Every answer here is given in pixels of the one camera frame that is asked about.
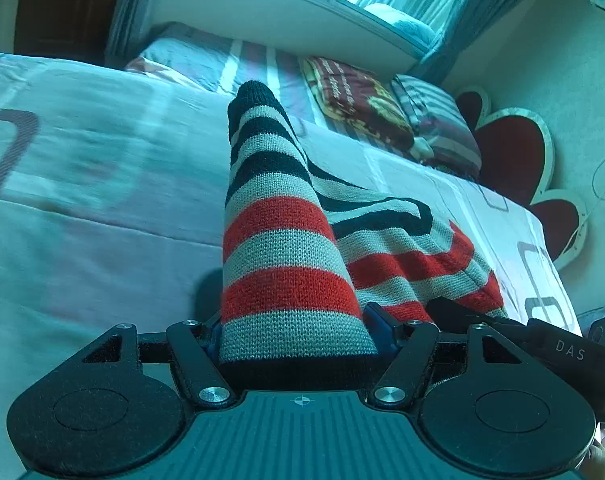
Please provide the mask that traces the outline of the red yellow folded blanket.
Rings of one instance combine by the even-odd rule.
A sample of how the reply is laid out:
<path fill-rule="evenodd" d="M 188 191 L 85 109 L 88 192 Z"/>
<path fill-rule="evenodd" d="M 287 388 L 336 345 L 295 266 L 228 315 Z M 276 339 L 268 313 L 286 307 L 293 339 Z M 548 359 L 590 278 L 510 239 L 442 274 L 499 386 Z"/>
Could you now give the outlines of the red yellow folded blanket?
<path fill-rule="evenodd" d="M 320 110 L 403 154 L 417 148 L 405 113 L 375 75 L 349 64 L 309 56 L 302 73 Z"/>

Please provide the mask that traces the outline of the teal curtain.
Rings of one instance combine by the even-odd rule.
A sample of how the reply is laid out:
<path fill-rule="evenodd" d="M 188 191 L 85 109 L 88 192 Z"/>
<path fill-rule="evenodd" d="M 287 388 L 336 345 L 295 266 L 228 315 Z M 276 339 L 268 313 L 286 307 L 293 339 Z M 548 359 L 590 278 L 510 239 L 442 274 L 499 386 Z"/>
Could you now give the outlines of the teal curtain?
<path fill-rule="evenodd" d="M 123 66 L 134 53 L 147 27 L 149 7 L 150 0 L 116 1 L 104 52 L 107 66 Z"/>
<path fill-rule="evenodd" d="M 511 11 L 521 0 L 455 0 L 444 29 L 411 70 L 411 75 L 430 84 L 441 84 L 459 55 L 486 29 Z"/>

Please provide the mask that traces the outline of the teal cloth on sill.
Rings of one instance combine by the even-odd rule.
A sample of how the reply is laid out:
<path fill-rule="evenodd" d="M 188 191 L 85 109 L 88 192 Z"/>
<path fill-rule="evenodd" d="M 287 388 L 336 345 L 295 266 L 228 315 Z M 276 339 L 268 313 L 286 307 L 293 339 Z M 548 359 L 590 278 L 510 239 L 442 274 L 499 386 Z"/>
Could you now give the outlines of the teal cloth on sill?
<path fill-rule="evenodd" d="M 371 3 L 365 7 L 369 12 L 391 25 L 400 36 L 406 38 L 417 47 L 427 49 L 436 38 L 436 32 L 431 26 L 423 23 L 409 14 L 403 13 L 385 3 Z"/>

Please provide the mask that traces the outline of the dark wooden door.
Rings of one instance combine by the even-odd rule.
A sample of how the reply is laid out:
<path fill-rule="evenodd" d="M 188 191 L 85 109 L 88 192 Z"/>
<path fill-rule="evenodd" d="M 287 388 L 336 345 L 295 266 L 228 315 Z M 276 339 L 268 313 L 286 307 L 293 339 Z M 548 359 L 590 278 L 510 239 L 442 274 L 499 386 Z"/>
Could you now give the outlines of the dark wooden door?
<path fill-rule="evenodd" d="M 14 52 L 104 63 L 117 0 L 18 0 Z"/>

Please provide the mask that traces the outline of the red heart shaped headboard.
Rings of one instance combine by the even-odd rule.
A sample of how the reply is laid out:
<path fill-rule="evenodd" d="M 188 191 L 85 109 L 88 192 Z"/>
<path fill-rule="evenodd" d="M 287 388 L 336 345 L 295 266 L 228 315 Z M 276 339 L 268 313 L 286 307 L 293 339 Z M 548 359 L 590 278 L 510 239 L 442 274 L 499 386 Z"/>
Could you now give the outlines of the red heart shaped headboard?
<path fill-rule="evenodd" d="M 481 87 L 458 91 L 455 103 L 481 151 L 479 183 L 532 212 L 554 266 L 569 266 L 585 246 L 588 211 L 579 195 L 551 186 L 555 148 L 545 121 L 524 107 L 494 110 Z"/>

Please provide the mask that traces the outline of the teal curtain right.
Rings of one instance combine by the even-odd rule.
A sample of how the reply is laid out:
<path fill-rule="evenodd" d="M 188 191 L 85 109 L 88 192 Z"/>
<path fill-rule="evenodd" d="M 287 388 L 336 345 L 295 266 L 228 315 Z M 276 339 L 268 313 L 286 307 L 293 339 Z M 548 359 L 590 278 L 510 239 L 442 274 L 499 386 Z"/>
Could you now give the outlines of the teal curtain right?
<path fill-rule="evenodd" d="M 511 11 L 521 0 L 455 0 L 444 29 L 411 70 L 411 75 L 430 84 L 441 84 L 459 55 L 486 29 Z"/>

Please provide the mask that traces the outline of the striped bed sheet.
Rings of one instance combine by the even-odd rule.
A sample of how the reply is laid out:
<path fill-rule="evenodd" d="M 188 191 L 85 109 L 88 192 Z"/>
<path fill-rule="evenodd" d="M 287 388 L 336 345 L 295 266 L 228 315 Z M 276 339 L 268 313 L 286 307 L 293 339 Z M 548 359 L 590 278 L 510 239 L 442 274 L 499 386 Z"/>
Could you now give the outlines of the striped bed sheet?
<path fill-rule="evenodd" d="M 220 37 L 174 22 L 161 29 L 126 70 L 224 96 L 233 96 L 245 81 L 259 80 L 267 84 L 287 114 L 347 136 L 356 135 L 353 128 L 322 112 L 299 56 L 264 44 Z"/>

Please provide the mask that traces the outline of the white patterned bed quilt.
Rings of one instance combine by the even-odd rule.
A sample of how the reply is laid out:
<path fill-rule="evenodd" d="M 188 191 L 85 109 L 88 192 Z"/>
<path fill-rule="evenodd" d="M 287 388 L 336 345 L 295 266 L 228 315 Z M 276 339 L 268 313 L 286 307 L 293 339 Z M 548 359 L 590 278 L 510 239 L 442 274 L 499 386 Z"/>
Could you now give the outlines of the white patterned bed quilt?
<path fill-rule="evenodd" d="M 0 479 L 5 417 L 119 323 L 191 318 L 222 259 L 229 96 L 0 53 Z"/>

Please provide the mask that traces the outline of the red black striped knit sweater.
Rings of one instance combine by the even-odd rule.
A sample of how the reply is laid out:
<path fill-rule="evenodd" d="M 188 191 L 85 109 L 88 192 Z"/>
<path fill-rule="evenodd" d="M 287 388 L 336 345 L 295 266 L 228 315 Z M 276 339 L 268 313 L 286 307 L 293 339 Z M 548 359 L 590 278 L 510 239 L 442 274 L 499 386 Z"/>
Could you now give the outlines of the red black striped knit sweater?
<path fill-rule="evenodd" d="M 316 166 L 265 84 L 242 84 L 228 117 L 219 363 L 233 387 L 375 382 L 387 359 L 367 304 L 398 322 L 426 321 L 437 298 L 504 315 L 495 272 L 451 218 Z"/>

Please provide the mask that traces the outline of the teal curtain left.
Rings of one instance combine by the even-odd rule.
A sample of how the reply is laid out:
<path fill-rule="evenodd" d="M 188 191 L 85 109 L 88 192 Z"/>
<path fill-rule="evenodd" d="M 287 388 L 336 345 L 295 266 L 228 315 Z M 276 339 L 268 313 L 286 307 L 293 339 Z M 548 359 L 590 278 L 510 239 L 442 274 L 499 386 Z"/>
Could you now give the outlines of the teal curtain left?
<path fill-rule="evenodd" d="M 123 66 L 134 53 L 147 27 L 149 7 L 150 0 L 116 1 L 104 52 L 107 66 Z"/>

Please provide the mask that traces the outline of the striped grey pillow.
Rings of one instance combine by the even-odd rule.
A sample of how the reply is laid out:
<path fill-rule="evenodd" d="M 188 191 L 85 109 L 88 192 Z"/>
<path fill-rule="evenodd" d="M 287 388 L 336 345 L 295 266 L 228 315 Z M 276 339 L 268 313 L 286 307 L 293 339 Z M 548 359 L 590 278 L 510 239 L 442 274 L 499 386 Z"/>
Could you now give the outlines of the striped grey pillow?
<path fill-rule="evenodd" d="M 431 147 L 433 163 L 475 181 L 481 173 L 481 150 L 452 96 L 422 79 L 403 74 L 391 79 L 391 91 L 414 136 Z"/>

